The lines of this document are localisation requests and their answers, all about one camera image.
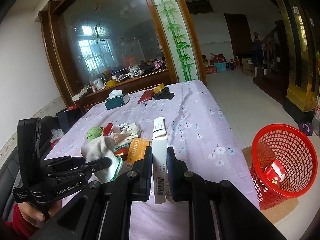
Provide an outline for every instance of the red trash basket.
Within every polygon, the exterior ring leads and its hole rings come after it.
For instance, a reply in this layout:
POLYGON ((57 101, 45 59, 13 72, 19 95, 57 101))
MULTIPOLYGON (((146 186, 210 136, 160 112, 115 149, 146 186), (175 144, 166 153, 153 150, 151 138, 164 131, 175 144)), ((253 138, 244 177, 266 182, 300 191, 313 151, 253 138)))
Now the red trash basket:
POLYGON ((261 210, 303 195, 316 178, 316 151, 307 136, 290 125, 277 123, 262 128, 253 139, 251 154, 250 173, 261 210), (264 174, 275 158, 287 172, 280 187, 264 174))

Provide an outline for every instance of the green tissue box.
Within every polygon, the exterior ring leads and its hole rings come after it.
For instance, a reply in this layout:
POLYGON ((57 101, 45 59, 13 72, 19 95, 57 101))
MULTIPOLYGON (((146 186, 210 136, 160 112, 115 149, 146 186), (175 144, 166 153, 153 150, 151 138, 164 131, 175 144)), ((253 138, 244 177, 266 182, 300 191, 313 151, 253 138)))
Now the green tissue box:
POLYGON ((108 110, 110 110, 119 106, 124 106, 128 102, 129 102, 129 96, 128 94, 124 94, 123 96, 120 96, 120 97, 107 99, 104 105, 108 110))

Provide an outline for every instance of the metal bolt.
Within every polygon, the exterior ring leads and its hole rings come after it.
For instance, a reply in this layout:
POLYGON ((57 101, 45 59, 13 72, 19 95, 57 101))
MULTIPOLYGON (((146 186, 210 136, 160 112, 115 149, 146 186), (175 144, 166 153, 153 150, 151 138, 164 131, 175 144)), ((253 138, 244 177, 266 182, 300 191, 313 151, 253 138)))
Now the metal bolt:
POLYGON ((221 181, 221 186, 230 187, 231 186, 231 182, 228 181, 228 180, 223 180, 223 181, 221 181))
POLYGON ((134 178, 135 176, 137 176, 137 173, 136 173, 135 171, 129 171, 129 172, 127 173, 127 176, 128 176, 129 178, 134 178))
POLYGON ((183 173, 183 175, 184 175, 186 178, 191 178, 191 177, 193 177, 193 172, 191 172, 191 171, 186 171, 185 173, 183 173))
POLYGON ((91 181, 91 182, 89 183, 89 187, 90 187, 90 188, 96 188, 96 187, 98 187, 99 185, 100 185, 100 182, 97 181, 97 180, 93 180, 93 181, 91 181))

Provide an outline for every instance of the barcode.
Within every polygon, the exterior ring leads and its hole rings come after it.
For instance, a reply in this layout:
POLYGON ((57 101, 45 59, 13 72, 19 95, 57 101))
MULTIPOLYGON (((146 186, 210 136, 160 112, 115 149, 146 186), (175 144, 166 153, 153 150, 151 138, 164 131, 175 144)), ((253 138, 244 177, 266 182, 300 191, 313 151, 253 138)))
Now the barcode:
POLYGON ((164 177, 157 178, 157 195, 163 195, 164 194, 164 177))

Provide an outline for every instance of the floral tablecloth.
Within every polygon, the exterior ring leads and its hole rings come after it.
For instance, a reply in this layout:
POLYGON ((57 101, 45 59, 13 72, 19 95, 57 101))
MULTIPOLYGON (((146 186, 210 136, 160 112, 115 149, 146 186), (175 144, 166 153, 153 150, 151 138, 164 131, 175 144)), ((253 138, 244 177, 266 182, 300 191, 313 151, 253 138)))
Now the floral tablecloth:
MULTIPOLYGON (((259 208, 246 161, 237 146, 232 131, 219 106, 201 81, 168 86, 175 94, 172 100, 150 100, 137 104, 143 91, 133 93, 130 101, 119 108, 107 110, 98 104, 88 111, 55 145, 47 156, 81 156, 80 148, 92 126, 108 123, 137 122, 142 128, 141 138, 151 139, 153 120, 164 116, 168 133, 168 147, 174 148, 176 158, 185 161, 190 171, 206 180, 230 180, 259 208)), ((72 196, 63 200, 67 203, 72 196)), ((188 203, 154 204, 153 180, 150 200, 133 202, 130 239, 189 239, 188 203)))

